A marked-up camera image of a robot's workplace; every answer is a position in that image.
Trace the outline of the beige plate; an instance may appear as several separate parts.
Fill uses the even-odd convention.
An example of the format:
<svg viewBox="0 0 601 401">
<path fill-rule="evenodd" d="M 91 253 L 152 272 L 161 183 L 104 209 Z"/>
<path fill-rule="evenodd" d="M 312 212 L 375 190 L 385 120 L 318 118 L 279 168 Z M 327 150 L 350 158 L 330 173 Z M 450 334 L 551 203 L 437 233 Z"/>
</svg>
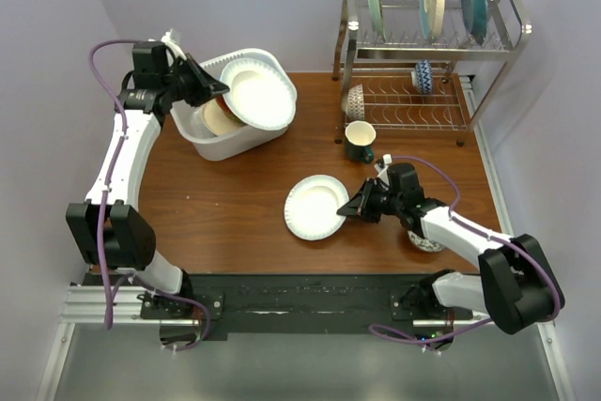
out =
<svg viewBox="0 0 601 401">
<path fill-rule="evenodd" d="M 215 100 L 202 107 L 202 118 L 207 129 L 217 136 L 231 133 L 242 127 L 240 123 L 229 118 Z"/>
</svg>

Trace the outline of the white scalloped plate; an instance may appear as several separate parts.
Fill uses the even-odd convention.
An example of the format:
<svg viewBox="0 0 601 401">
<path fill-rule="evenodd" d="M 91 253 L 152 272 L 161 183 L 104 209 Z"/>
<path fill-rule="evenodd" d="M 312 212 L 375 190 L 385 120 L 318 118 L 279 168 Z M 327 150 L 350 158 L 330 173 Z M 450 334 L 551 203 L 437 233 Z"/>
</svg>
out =
<svg viewBox="0 0 601 401">
<path fill-rule="evenodd" d="M 228 109 L 243 123 L 263 131 L 287 127 L 297 111 L 294 85 L 277 69 L 255 58 L 228 63 L 220 81 Z"/>
<path fill-rule="evenodd" d="M 335 177 L 313 175 L 299 181 L 284 205 L 285 225 L 299 239 L 316 241 L 335 234 L 346 220 L 337 210 L 349 200 L 347 188 Z"/>
</svg>

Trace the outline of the red fluted plate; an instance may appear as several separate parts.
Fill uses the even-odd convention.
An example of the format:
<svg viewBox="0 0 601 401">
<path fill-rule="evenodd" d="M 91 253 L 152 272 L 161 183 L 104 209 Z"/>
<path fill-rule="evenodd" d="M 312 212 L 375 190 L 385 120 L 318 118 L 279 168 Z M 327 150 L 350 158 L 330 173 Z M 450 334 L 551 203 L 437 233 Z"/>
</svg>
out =
<svg viewBox="0 0 601 401">
<path fill-rule="evenodd" d="M 223 113 L 224 113 L 224 114 L 225 114 L 225 115 L 226 115 L 226 116 L 227 116 L 227 117 L 228 117 L 230 120 L 232 120 L 232 121 L 234 121 L 234 122 L 236 122 L 236 123 L 239 123 L 239 124 L 242 124 L 242 125 L 244 125 L 244 122 L 243 122 L 243 121 L 242 121 L 240 118 L 238 118 L 238 117 L 237 117 L 237 116 L 236 116 L 236 115 L 233 113 L 233 111 L 232 111 L 232 110 L 229 108 L 229 106 L 228 106 L 228 105 L 227 105 L 227 103 L 225 102 L 225 100 L 224 100 L 224 97 L 223 97 L 223 96 L 219 96 L 219 97 L 216 99 L 216 102 L 217 102 L 218 106 L 220 107 L 220 109 L 223 111 Z"/>
</svg>

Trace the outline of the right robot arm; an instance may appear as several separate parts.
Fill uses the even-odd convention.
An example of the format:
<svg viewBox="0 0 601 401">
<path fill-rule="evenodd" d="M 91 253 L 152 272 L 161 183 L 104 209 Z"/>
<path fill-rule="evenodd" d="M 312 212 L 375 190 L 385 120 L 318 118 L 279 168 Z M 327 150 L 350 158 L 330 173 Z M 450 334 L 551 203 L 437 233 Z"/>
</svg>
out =
<svg viewBox="0 0 601 401">
<path fill-rule="evenodd" d="M 412 287 L 403 302 L 431 319 L 458 307 L 488 315 L 503 332 L 515 334 L 534 323 L 555 319 L 565 298 L 539 241 L 528 234 L 511 237 L 480 226 L 442 201 L 428 197 L 410 163 L 388 164 L 376 178 L 337 210 L 343 217 L 376 224 L 384 215 L 427 244 L 460 255 L 478 269 L 431 274 Z"/>
</svg>

